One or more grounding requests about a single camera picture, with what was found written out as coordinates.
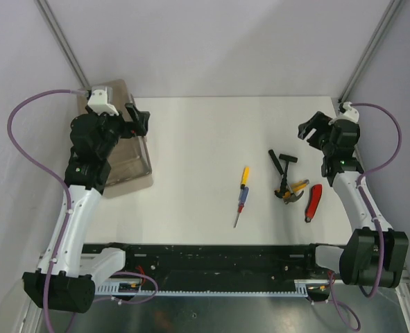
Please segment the yellow black utility knife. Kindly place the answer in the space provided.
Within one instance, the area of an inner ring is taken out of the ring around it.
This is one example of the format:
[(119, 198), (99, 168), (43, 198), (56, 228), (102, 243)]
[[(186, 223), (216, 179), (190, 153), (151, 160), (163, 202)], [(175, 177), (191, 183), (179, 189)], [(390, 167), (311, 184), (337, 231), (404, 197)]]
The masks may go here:
[[(305, 180), (301, 180), (299, 182), (293, 183), (291, 185), (291, 188), (294, 192), (296, 192), (296, 191), (303, 190), (308, 184), (309, 184), (309, 180), (305, 179)], [(289, 190), (286, 190), (285, 192), (283, 192), (283, 191), (280, 191), (279, 189), (276, 189), (274, 193), (278, 198), (282, 198), (282, 199), (288, 199), (291, 197), (291, 192)]]

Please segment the left aluminium frame post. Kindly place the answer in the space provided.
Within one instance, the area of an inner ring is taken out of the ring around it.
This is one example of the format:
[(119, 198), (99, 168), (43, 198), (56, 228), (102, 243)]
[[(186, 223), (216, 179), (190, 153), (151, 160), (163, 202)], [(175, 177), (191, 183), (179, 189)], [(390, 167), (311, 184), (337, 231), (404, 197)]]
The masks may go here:
[(53, 10), (47, 0), (34, 0), (34, 3), (48, 26), (52, 36), (54, 37), (58, 47), (65, 60), (67, 61), (69, 68), (76, 77), (76, 80), (81, 87), (88, 87), (90, 83), (74, 53), (72, 50)]

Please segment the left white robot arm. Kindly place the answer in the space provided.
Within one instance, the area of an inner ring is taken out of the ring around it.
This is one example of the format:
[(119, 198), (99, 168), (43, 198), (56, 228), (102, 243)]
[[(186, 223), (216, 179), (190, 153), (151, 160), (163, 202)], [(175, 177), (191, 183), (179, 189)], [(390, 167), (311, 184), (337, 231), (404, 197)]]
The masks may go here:
[(108, 158), (121, 139), (144, 137), (150, 114), (132, 103), (125, 105), (130, 121), (121, 113), (86, 113), (71, 122), (71, 155), (65, 171), (63, 202), (49, 246), (38, 268), (22, 276), (24, 290), (42, 309), (85, 313), (96, 288), (117, 273), (126, 278), (136, 261), (120, 248), (105, 248), (91, 260), (81, 255), (88, 226), (106, 187)]

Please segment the aluminium frame post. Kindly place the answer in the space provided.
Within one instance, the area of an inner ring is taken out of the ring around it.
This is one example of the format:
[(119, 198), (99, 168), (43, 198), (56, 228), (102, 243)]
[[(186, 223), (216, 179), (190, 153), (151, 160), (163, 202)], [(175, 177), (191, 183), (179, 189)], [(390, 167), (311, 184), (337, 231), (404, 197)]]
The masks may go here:
[(72, 50), (53, 10), (47, 0), (34, 0), (34, 3), (48, 26), (52, 36), (54, 37), (58, 47), (65, 60), (67, 61), (69, 68), (76, 77), (76, 80), (81, 87), (88, 87), (90, 83), (74, 53)]
[(400, 11), (403, 9), (406, 1), (391, 0), (389, 1), (381, 19), (379, 20), (373, 34), (371, 35), (361, 57), (353, 69), (347, 83), (342, 89), (340, 96), (337, 98), (338, 103), (348, 100), (354, 92), (356, 86), (359, 84), (361, 77), (365, 74), (375, 54), (379, 50), (380, 45), (384, 41), (386, 35), (390, 31), (394, 21), (398, 17)]

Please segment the blue red handled screwdriver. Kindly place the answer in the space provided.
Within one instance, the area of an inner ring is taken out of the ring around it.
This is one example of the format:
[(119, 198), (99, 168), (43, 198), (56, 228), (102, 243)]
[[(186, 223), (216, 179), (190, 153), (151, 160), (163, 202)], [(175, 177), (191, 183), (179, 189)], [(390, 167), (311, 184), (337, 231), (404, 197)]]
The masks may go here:
[(236, 228), (236, 227), (237, 227), (240, 214), (242, 213), (242, 211), (243, 211), (243, 209), (244, 209), (244, 206), (245, 206), (245, 204), (246, 204), (246, 200), (247, 200), (247, 197), (248, 197), (248, 193), (249, 193), (249, 188), (248, 188), (248, 187), (244, 187), (244, 188), (241, 190), (241, 195), (240, 195), (240, 197), (239, 197), (239, 202), (238, 202), (238, 206), (237, 206), (237, 215), (236, 215), (236, 218), (235, 218), (235, 220), (234, 220), (233, 228)]

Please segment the beige plastic tool box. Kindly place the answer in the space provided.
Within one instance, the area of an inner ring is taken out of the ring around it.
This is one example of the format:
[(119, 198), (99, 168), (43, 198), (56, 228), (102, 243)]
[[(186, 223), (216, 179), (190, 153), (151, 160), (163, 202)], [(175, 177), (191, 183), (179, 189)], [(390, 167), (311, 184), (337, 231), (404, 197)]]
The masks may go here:
[[(124, 80), (112, 80), (102, 83), (112, 88), (112, 104), (123, 112), (126, 121), (130, 121), (125, 104), (135, 103), (134, 96), (128, 91)], [(145, 137), (122, 139), (115, 146), (108, 158), (111, 172), (103, 195), (108, 198), (124, 196), (147, 189), (153, 185), (151, 160)]]

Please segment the black handled claw hammer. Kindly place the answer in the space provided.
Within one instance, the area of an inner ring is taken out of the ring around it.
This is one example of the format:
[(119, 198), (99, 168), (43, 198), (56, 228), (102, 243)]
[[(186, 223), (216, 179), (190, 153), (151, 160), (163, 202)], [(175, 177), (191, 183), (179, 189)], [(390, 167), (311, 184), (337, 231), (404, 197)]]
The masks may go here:
[(281, 175), (281, 183), (280, 183), (280, 191), (285, 192), (286, 190), (289, 190), (291, 192), (291, 197), (288, 199), (282, 199), (284, 201), (284, 203), (287, 205), (289, 203), (295, 203), (298, 200), (300, 200), (300, 198), (303, 195), (303, 192), (296, 194), (292, 188), (291, 185), (287, 179), (287, 175), (288, 175), (288, 168), (289, 168), (289, 164), (290, 163), (296, 163), (298, 161), (297, 157), (291, 156), (291, 155), (286, 155), (286, 154), (279, 154), (279, 156), (277, 156), (274, 152), (273, 149), (270, 149), (268, 151), (268, 154), (275, 166), (275, 168), (277, 169), (277, 171), (279, 172), (279, 174)]

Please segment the red folding utility knife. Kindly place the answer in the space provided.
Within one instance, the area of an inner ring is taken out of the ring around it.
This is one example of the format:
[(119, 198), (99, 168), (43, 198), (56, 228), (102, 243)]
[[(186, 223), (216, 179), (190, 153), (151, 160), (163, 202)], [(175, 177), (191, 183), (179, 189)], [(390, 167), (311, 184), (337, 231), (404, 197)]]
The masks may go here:
[(309, 192), (309, 200), (305, 208), (305, 222), (311, 223), (314, 218), (323, 193), (322, 184), (314, 185)]

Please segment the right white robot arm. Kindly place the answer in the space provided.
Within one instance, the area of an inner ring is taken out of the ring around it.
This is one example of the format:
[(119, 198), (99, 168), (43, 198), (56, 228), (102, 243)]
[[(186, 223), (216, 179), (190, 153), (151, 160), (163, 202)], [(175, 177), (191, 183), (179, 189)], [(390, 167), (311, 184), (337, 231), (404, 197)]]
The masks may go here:
[(383, 217), (370, 194), (354, 156), (359, 137), (358, 118), (349, 111), (334, 119), (318, 111), (298, 126), (298, 138), (323, 153), (321, 175), (341, 200), (352, 229), (344, 246), (316, 245), (315, 254), (302, 261), (302, 269), (310, 278), (319, 278), (329, 269), (345, 284), (395, 288), (409, 240)]

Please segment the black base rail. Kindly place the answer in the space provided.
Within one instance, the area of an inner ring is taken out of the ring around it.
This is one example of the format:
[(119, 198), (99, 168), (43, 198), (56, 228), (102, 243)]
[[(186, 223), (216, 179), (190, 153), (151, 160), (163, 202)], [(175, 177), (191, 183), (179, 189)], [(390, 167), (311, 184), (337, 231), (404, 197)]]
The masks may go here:
[(143, 290), (290, 291), (294, 280), (324, 280), (315, 246), (205, 246), (85, 244), (83, 254), (118, 248), (123, 272), (143, 273)]

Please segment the right aluminium frame post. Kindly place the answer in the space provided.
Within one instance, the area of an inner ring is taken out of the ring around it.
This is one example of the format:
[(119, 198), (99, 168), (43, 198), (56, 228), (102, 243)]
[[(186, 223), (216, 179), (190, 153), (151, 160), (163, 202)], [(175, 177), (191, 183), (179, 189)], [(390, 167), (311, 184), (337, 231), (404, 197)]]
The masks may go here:
[(337, 98), (338, 103), (348, 100), (354, 92), (356, 86), (359, 84), (361, 77), (365, 74), (375, 54), (379, 50), (380, 45), (384, 41), (386, 35), (390, 31), (394, 21), (398, 17), (400, 11), (403, 9), (406, 1), (391, 0), (389, 1), (381, 19), (379, 20), (373, 34), (371, 35), (361, 57), (353, 69), (347, 83), (342, 89), (340, 96)]

